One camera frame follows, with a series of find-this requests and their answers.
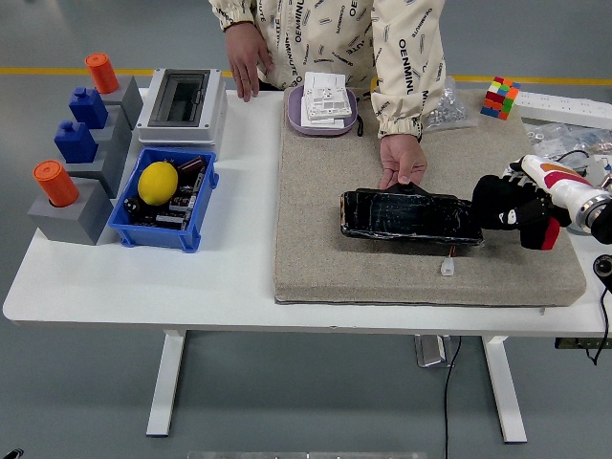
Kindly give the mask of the person's right hand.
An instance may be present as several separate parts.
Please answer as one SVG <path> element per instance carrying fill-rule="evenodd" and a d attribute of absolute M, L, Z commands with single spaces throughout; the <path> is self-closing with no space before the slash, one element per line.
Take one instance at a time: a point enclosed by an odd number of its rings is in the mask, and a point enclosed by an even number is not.
<path fill-rule="evenodd" d="M 225 30 L 226 51 L 237 95 L 249 102 L 259 93 L 258 66 L 263 65 L 265 73 L 273 71 L 266 41 L 251 22 L 233 24 Z"/>

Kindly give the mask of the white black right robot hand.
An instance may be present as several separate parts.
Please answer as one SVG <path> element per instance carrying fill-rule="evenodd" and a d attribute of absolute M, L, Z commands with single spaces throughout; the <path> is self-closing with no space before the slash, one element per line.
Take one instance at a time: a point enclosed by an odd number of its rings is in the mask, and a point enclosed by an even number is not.
<path fill-rule="evenodd" d="M 552 204 L 568 210 L 571 222 L 582 230 L 588 230 L 587 211 L 606 203 L 603 192 L 593 187 L 578 172 L 563 164 L 534 154 L 525 155 L 509 164 L 503 179 L 517 179 L 525 185 L 531 181 L 546 192 Z"/>

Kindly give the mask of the person's left hand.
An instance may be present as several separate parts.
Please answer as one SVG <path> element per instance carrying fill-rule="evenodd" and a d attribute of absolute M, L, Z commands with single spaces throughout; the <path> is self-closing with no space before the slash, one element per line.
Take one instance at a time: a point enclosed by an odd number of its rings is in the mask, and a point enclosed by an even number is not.
<path fill-rule="evenodd" d="M 380 189 L 395 184 L 418 185 L 427 169 L 426 155 L 416 137 L 408 134 L 388 135 L 381 139 L 382 178 Z"/>

